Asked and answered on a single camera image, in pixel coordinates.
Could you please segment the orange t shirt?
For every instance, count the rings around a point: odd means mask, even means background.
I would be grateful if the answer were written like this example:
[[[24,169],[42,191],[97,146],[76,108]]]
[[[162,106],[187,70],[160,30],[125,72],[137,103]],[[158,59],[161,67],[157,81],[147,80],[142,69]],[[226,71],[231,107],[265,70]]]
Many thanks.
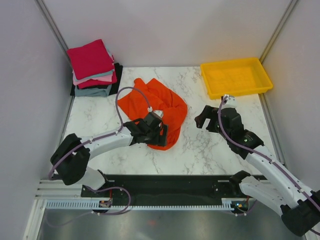
[[[134,80],[134,90],[117,101],[118,106],[130,120],[143,118],[148,113],[148,106],[163,112],[162,121],[168,126],[167,145],[153,146],[155,150],[166,151],[179,139],[181,127],[188,114],[185,101],[174,91],[153,78],[145,83],[141,78]]]

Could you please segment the yellow plastic tray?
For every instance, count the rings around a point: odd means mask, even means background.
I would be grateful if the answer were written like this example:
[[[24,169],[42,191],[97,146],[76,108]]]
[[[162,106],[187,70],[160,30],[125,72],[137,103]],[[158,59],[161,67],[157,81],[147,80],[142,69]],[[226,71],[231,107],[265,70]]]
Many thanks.
[[[257,57],[202,63],[200,70],[211,100],[264,94],[274,87]]]

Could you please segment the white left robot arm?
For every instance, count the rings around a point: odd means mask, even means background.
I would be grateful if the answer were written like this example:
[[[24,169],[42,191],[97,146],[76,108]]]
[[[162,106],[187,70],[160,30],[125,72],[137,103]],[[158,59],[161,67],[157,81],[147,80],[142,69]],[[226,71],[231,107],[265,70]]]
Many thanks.
[[[163,111],[155,110],[144,118],[125,122],[119,130],[82,138],[74,133],[67,135],[50,158],[53,170],[49,177],[57,172],[66,186],[81,184],[99,197],[106,196],[109,183],[101,171],[88,167],[88,162],[103,153],[135,144],[166,146],[168,126],[163,116]]]

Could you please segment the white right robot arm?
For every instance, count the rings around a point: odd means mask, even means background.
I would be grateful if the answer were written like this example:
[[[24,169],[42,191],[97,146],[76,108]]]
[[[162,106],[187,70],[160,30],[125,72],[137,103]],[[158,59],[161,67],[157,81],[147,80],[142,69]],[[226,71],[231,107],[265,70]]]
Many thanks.
[[[320,222],[320,193],[312,190],[283,166],[252,131],[245,129],[242,118],[233,107],[222,109],[206,105],[195,117],[197,128],[206,120],[206,130],[220,134],[230,150],[254,166],[271,186],[259,183],[252,175],[240,171],[232,176],[229,191],[235,197],[253,197],[276,212],[284,225],[301,237]]]

